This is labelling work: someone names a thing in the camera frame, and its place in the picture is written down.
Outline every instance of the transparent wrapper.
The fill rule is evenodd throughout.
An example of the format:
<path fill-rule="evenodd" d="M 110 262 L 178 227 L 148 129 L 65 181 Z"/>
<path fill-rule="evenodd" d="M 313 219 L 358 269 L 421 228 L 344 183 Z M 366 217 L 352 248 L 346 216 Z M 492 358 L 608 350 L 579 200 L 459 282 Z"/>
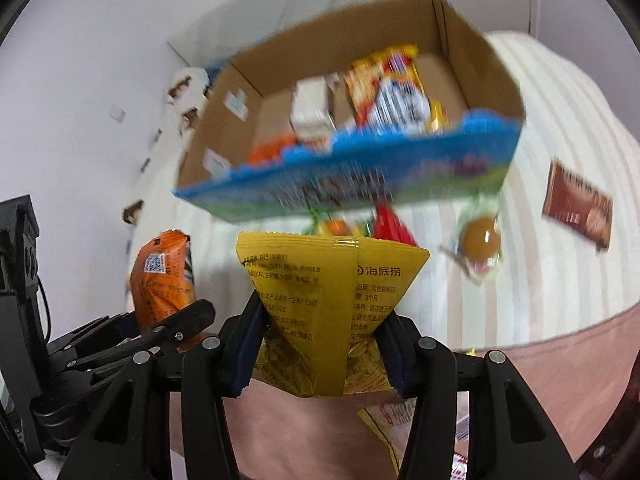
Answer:
<path fill-rule="evenodd" d="M 341 216 L 330 212 L 311 211 L 312 223 L 303 231 L 303 235 L 311 236 L 371 236 L 371 221 L 345 221 Z"/>
<path fill-rule="evenodd" d="M 494 278 L 502 265 L 498 213 L 496 197 L 475 196 L 460 212 L 456 231 L 443 247 L 476 284 Z"/>
<path fill-rule="evenodd" d="M 244 232 L 236 252 L 274 321 L 254 378 L 299 397 L 391 389 L 372 333 L 427 250 L 363 236 Z"/>

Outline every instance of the screw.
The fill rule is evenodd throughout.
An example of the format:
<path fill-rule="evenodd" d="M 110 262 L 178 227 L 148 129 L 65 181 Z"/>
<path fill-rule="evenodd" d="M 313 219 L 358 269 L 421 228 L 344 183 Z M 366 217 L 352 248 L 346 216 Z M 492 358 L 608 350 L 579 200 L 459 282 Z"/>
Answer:
<path fill-rule="evenodd" d="M 207 337 L 202 342 L 202 346 L 207 350 L 215 350 L 220 346 L 220 343 L 222 343 L 222 341 L 220 341 L 220 338 L 213 336 L 213 337 Z"/>
<path fill-rule="evenodd" d="M 141 352 L 136 352 L 135 354 L 133 354 L 133 362 L 135 362 L 135 364 L 137 365 L 143 365 L 144 363 L 149 361 L 150 357 L 151 357 L 151 354 L 144 350 Z"/>
<path fill-rule="evenodd" d="M 433 337 L 421 337 L 418 339 L 418 346 L 423 350 L 433 350 L 436 345 L 436 340 Z"/>
<path fill-rule="evenodd" d="M 602 458 L 604 456 L 604 454 L 607 451 L 607 447 L 606 446 L 600 446 L 597 447 L 594 451 L 593 451 L 593 457 L 598 460 L 600 458 Z"/>
<path fill-rule="evenodd" d="M 507 357 L 499 350 L 491 350 L 489 352 L 489 359 L 497 365 L 500 365 L 507 360 Z"/>

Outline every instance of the cardboard box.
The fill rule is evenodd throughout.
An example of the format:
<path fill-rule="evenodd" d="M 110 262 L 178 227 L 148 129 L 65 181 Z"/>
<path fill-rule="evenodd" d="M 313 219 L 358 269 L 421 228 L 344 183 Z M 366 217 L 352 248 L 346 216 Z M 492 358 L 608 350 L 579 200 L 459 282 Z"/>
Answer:
<path fill-rule="evenodd" d="M 451 127 L 437 137 L 360 136 L 326 156 L 292 156 L 260 171 L 242 166 L 252 147 L 289 126 L 296 81 L 345 72 L 388 46 L 417 44 L 428 97 Z M 334 118 L 353 111 L 340 85 Z M 348 7 L 237 54 L 222 71 L 174 193 L 236 222 L 322 209 L 498 192 L 525 119 L 518 87 L 482 35 L 441 0 L 385 0 Z M 234 176 L 214 180 L 220 158 Z"/>

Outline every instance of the brown chocolate bar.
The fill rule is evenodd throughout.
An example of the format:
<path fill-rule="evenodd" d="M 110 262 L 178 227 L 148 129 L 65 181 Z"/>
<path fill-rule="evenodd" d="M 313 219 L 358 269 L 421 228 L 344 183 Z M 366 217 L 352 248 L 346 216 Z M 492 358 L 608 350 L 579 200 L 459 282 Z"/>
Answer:
<path fill-rule="evenodd" d="M 598 250 L 609 249 L 612 198 L 569 171 L 557 159 L 551 162 L 542 214 L 575 229 L 596 243 Z"/>

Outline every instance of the yellow wrapper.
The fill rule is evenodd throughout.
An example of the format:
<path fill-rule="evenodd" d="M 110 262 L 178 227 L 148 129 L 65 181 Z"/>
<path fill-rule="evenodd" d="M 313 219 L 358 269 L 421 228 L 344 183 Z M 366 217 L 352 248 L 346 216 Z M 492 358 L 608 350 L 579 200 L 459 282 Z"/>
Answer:
<path fill-rule="evenodd" d="M 274 320 L 255 378 L 299 397 L 390 389 L 372 333 L 429 251 L 365 237 L 240 233 L 236 252 Z"/>
<path fill-rule="evenodd" d="M 355 61 L 352 63 L 353 69 L 345 75 L 345 82 L 349 89 L 353 107 L 356 109 L 356 115 L 362 102 L 372 102 L 375 100 L 378 87 L 373 84 L 373 81 L 381 79 L 390 72 L 395 72 L 394 65 L 389 63 L 390 60 L 398 54 L 404 54 L 409 62 L 402 72 L 396 72 L 396 74 L 409 78 L 409 80 L 420 89 L 420 92 L 426 95 L 422 81 L 420 80 L 420 75 L 414 64 L 414 59 L 418 56 L 418 46 L 415 44 L 390 46 L 385 50 L 374 52 L 367 57 Z M 429 96 L 428 100 L 431 117 L 426 121 L 426 126 L 430 133 L 439 134 L 443 128 L 449 126 L 449 119 L 440 101 Z"/>

